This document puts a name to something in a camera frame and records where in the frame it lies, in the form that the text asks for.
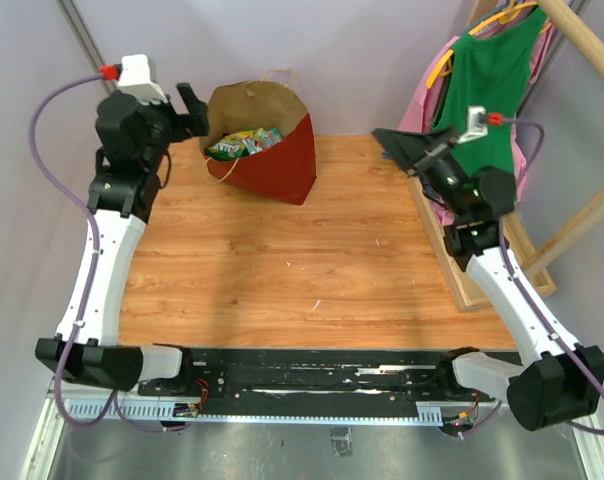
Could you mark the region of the blue grey shirt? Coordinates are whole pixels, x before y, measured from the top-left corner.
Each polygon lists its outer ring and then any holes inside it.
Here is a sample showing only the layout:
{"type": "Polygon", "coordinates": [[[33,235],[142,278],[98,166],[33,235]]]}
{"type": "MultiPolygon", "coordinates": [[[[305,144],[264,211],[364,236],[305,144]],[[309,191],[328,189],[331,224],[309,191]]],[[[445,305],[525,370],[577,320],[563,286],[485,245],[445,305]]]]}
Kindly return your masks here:
{"type": "MultiPolygon", "coordinates": [[[[395,158],[387,150],[384,150],[382,152],[382,158],[391,160],[400,171],[402,171],[407,177],[412,178],[412,175],[410,175],[408,173],[408,170],[405,167],[401,166],[400,163],[398,161],[396,161],[395,158]]],[[[441,215],[441,216],[446,216],[446,215],[450,214],[450,211],[446,208],[446,205],[442,202],[441,197],[432,188],[431,183],[426,178],[423,178],[422,176],[418,176],[417,179],[420,182],[421,193],[422,193],[423,197],[429,201],[429,203],[431,204],[431,207],[434,209],[434,211],[438,215],[441,215]]]]}

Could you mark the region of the pink shirt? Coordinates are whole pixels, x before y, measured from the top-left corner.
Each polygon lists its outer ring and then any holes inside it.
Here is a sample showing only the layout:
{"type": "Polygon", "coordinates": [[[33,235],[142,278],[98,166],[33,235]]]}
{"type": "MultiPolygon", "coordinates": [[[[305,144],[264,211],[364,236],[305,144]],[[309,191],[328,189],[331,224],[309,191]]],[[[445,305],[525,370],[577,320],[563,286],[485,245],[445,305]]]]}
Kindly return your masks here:
{"type": "MultiPolygon", "coordinates": [[[[554,28],[550,27],[548,30],[541,33],[534,43],[530,59],[531,75],[528,80],[528,85],[533,85],[537,81],[553,33],[554,28]]],[[[408,104],[408,108],[399,124],[399,130],[411,132],[428,132],[430,130],[431,123],[435,119],[436,111],[443,105],[448,86],[447,81],[443,77],[438,77],[430,89],[426,88],[425,82],[428,79],[431,70],[458,39],[459,36],[453,36],[431,61],[431,64],[424,73],[421,82],[418,84],[418,87],[408,104]]],[[[512,126],[511,147],[516,179],[518,180],[517,198],[520,199],[526,180],[525,170],[526,167],[532,163],[533,155],[530,154],[529,158],[526,158],[518,145],[516,138],[516,130],[515,127],[512,126]]]]}

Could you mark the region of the yellow clothes hanger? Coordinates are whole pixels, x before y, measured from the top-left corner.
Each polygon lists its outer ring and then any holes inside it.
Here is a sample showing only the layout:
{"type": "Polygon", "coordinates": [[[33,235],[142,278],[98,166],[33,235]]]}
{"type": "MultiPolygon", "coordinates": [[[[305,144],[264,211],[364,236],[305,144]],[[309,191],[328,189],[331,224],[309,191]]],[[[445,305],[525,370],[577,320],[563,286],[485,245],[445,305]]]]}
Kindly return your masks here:
{"type": "Polygon", "coordinates": [[[485,32],[493,24],[506,25],[515,21],[525,9],[538,7],[537,1],[509,1],[507,5],[497,13],[491,14],[484,20],[481,20],[476,26],[472,27],[465,35],[460,37],[452,47],[450,47],[442,57],[436,62],[435,66],[427,74],[425,88],[430,90],[436,80],[450,75],[453,70],[454,56],[465,47],[473,43],[472,38],[485,32]]]}

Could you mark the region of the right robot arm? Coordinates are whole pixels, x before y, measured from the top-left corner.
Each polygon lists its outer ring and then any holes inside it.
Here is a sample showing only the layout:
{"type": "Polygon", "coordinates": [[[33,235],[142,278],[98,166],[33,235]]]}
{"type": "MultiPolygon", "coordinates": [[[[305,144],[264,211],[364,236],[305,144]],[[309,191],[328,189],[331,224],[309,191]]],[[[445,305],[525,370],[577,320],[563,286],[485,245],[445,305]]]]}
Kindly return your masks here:
{"type": "Polygon", "coordinates": [[[585,347],[552,314],[519,267],[502,218],[515,207],[516,180],[495,166],[469,175],[454,155],[475,140],[448,127],[428,134],[377,128],[372,133],[398,168],[424,178],[453,212],[445,227],[447,254],[484,292],[515,340],[517,365],[474,347],[444,356],[437,392],[456,400],[477,390],[505,403],[528,431],[576,426],[604,400],[604,353],[585,347]]]}

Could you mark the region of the green Fox's candy packet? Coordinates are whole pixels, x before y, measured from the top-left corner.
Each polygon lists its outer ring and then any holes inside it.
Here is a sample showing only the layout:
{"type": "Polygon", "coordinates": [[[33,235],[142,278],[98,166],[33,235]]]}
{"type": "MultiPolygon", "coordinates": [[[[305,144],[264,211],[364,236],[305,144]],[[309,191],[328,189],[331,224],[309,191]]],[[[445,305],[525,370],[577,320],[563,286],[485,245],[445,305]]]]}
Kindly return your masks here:
{"type": "Polygon", "coordinates": [[[256,130],[241,130],[225,135],[205,149],[205,154],[217,161],[234,161],[249,156],[254,147],[256,130]]]}

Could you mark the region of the aluminium corner post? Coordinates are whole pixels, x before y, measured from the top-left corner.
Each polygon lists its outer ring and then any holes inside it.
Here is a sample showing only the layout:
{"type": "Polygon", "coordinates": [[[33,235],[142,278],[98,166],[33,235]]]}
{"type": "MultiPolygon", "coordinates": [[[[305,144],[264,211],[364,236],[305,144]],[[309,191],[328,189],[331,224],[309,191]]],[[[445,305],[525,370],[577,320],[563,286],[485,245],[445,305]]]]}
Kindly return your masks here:
{"type": "Polygon", "coordinates": [[[89,66],[97,71],[99,67],[105,64],[105,61],[76,2],[73,0],[55,0],[54,3],[66,21],[89,66]]]}

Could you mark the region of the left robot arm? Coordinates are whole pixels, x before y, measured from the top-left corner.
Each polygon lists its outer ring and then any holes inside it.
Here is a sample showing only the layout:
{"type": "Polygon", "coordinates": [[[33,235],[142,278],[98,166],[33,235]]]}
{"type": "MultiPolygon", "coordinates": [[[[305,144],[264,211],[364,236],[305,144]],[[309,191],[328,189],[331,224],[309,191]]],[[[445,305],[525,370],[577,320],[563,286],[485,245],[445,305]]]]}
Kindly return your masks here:
{"type": "Polygon", "coordinates": [[[209,132],[207,105],[188,83],[176,86],[187,111],[169,99],[146,100],[118,88],[97,107],[101,145],[87,200],[76,203],[87,220],[84,252],[66,313],[51,338],[41,338],[36,358],[65,382],[127,392],[161,379],[172,394],[189,393],[196,371],[184,348],[123,346],[119,316],[129,270],[152,205],[167,181],[158,170],[170,145],[209,132]]]}

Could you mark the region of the teal candy packet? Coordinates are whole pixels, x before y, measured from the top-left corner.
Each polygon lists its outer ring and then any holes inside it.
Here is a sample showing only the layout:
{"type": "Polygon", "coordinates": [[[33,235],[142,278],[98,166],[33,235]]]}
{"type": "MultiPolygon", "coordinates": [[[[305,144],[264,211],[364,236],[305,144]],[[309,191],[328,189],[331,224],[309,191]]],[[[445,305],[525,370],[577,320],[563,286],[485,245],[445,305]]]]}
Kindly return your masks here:
{"type": "Polygon", "coordinates": [[[263,152],[281,141],[282,136],[277,128],[251,130],[248,132],[248,136],[242,139],[249,155],[263,152]]]}

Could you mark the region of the green tank top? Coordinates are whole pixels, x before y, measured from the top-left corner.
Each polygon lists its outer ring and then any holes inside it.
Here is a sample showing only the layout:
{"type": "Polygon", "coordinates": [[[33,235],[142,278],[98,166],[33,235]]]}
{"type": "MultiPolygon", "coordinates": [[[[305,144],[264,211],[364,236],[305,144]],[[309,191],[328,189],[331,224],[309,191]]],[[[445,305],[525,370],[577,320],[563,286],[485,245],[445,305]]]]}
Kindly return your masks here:
{"type": "MultiPolygon", "coordinates": [[[[544,11],[534,7],[508,30],[472,38],[473,43],[454,56],[448,90],[431,128],[454,127],[459,133],[465,132],[469,106],[514,116],[531,75],[534,43],[546,20],[544,11]]],[[[453,155],[469,176],[485,167],[515,172],[507,126],[492,127],[486,137],[457,146],[453,155]]]]}

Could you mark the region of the red brown paper bag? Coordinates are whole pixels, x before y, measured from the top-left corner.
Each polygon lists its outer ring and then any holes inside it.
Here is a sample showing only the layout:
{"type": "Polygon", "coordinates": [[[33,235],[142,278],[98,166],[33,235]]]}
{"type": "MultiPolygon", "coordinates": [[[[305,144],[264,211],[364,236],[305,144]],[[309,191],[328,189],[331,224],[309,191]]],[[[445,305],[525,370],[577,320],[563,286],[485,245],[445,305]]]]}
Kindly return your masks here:
{"type": "Polygon", "coordinates": [[[307,106],[290,87],[265,78],[217,87],[208,102],[209,135],[200,140],[205,168],[217,182],[301,205],[317,178],[314,131],[307,106]],[[277,128],[282,141],[234,161],[217,161],[205,149],[225,135],[277,128]]]}

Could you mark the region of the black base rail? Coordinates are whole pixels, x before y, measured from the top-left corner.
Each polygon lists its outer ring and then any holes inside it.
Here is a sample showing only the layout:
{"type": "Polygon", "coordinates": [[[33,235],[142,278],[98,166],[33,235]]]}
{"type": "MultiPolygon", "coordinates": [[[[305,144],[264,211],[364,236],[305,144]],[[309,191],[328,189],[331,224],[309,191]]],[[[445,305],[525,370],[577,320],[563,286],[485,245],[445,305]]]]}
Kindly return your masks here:
{"type": "Polygon", "coordinates": [[[469,408],[473,393],[451,394],[438,385],[441,357],[437,350],[197,348],[188,353],[184,380],[150,380],[137,393],[185,400],[206,390],[204,407],[274,398],[293,406],[409,402],[469,408]]]}

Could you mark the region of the wooden clothes rack frame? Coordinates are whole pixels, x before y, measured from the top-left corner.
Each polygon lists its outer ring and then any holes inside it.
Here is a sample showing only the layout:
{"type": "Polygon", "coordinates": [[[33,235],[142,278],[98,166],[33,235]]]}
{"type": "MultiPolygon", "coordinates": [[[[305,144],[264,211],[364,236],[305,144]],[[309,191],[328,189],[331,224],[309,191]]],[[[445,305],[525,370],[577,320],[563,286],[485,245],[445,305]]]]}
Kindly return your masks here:
{"type": "MultiPolygon", "coordinates": [[[[416,40],[414,50],[426,59],[463,30],[463,17],[473,2],[408,3],[412,23],[405,36],[417,39],[419,33],[425,38],[416,40]]],[[[604,43],[604,1],[571,5],[604,43]]],[[[559,50],[549,53],[550,64],[524,102],[524,116],[542,123],[547,136],[542,160],[535,161],[525,187],[520,220],[507,223],[514,227],[515,246],[531,257],[526,266],[537,268],[549,261],[547,273],[538,272],[534,278],[542,280],[542,293],[551,293],[552,277],[559,289],[551,296],[553,305],[561,311],[588,313],[604,308],[604,80],[569,43],[565,39],[554,43],[559,50]]],[[[418,61],[418,53],[410,57],[423,70],[426,60],[418,61]]],[[[486,296],[465,274],[445,265],[444,246],[436,240],[441,228],[434,215],[426,213],[426,200],[418,200],[418,187],[410,183],[409,189],[458,310],[489,307],[486,296]]]]}

